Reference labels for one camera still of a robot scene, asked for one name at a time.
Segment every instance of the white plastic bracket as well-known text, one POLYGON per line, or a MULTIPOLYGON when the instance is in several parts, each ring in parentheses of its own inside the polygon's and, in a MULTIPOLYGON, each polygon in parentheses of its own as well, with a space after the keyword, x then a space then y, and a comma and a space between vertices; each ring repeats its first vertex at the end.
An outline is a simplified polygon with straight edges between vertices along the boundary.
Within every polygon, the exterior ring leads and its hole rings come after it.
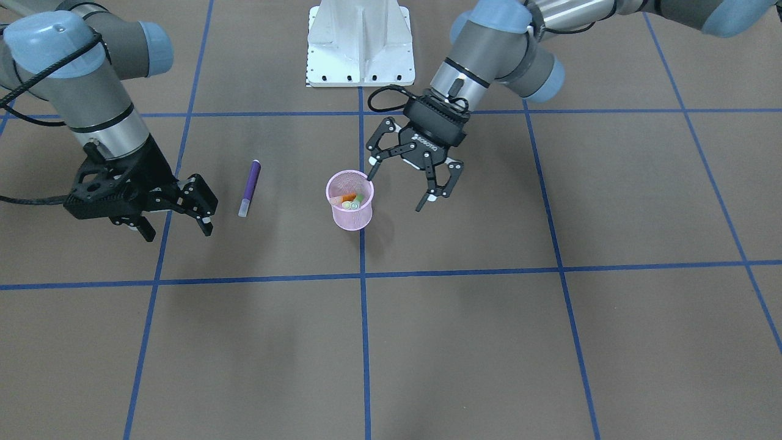
POLYGON ((397 0, 322 0, 310 9, 307 85, 411 85, 409 9, 397 0))

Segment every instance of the purple marker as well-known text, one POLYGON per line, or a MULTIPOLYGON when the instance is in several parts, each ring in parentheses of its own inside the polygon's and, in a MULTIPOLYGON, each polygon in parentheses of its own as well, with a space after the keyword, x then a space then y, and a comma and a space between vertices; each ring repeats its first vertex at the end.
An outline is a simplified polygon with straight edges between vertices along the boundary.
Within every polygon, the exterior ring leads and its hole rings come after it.
POLYGON ((255 185, 258 183, 258 176, 260 175, 260 162, 256 159, 253 160, 253 164, 249 168, 249 176, 247 176, 247 185, 245 185, 245 195, 242 198, 242 206, 239 207, 239 217, 247 217, 247 211, 249 210, 249 202, 253 199, 253 193, 255 193, 255 185))

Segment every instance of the light blue joint cap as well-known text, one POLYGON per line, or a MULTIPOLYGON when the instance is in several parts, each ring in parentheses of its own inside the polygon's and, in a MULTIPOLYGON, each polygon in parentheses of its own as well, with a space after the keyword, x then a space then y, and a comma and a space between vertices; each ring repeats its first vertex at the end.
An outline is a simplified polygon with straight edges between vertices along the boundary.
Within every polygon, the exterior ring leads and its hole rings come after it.
POLYGON ((174 65, 174 45, 168 38, 166 31, 157 23, 149 21, 139 21, 144 30, 144 36, 147 39, 147 50, 149 51, 149 70, 147 78, 165 74, 174 65))
POLYGON ((533 15, 518 0, 479 0, 470 21, 498 31, 524 34, 533 15))
POLYGON ((461 34, 461 30, 465 28, 465 24, 467 24, 467 20, 470 20, 470 14, 472 14, 472 11, 464 11, 461 14, 459 14, 458 17, 456 17, 456 20, 454 20, 454 24, 450 27, 450 43, 453 44, 456 41, 456 38, 461 34))
POLYGON ((559 62, 559 59, 554 57, 554 68, 551 69, 551 75, 549 75, 546 82, 538 88, 537 92, 525 99, 534 103, 545 103, 551 98, 554 98, 559 89, 565 83, 565 67, 559 62))
POLYGON ((777 0, 725 0, 703 23, 704 34, 728 38, 755 24, 777 0))
MULTIPOLYGON (((26 16, 3 32, 13 59, 24 70, 37 74, 60 61, 92 39, 92 29, 76 14, 52 11, 26 16)), ((103 64, 106 53, 98 44, 84 55, 60 67, 51 78, 78 78, 103 64)))

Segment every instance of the gray floor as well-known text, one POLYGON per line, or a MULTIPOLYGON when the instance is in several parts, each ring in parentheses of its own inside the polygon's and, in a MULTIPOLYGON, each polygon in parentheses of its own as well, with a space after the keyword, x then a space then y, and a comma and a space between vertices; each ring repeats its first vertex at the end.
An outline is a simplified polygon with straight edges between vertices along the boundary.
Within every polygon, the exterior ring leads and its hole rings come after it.
MULTIPOLYGON (((0 438, 782 438, 775 15, 729 40, 637 14, 547 41, 555 99, 493 86, 454 196, 416 214, 424 177, 389 160, 348 233, 323 188, 380 117, 370 88, 303 87, 315 4, 106 2, 173 38, 172 71, 126 86, 220 198, 215 230, 153 214, 145 243, 0 205, 0 438)), ((414 91, 472 4, 403 2, 414 91)), ((67 191, 67 130, 0 129, 3 195, 67 191)))

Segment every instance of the mesh pencil holder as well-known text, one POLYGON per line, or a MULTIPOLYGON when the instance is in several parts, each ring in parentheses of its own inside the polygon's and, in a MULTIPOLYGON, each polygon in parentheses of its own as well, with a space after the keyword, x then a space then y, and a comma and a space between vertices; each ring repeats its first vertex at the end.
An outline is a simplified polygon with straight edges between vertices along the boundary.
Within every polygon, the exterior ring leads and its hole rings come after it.
POLYGON ((363 229, 372 220, 372 197, 375 186, 367 181, 367 175, 361 171, 345 170, 333 175, 326 184, 326 200, 345 194, 362 194, 364 199, 358 209, 345 209, 341 206, 332 207, 334 223, 346 231, 363 229))

